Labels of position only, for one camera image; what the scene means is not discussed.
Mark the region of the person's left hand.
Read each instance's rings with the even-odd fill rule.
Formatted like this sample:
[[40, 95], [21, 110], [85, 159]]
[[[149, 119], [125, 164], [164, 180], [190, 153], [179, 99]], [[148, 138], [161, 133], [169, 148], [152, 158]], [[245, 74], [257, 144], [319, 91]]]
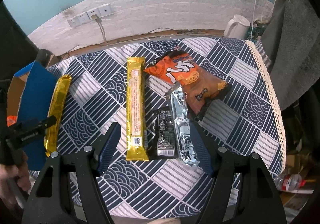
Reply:
[[1, 200], [8, 208], [13, 208], [17, 204], [16, 195], [10, 187], [10, 183], [14, 183], [23, 191], [28, 191], [31, 188], [27, 164], [28, 157], [24, 151], [20, 150], [19, 152], [22, 160], [19, 166], [1, 164]]

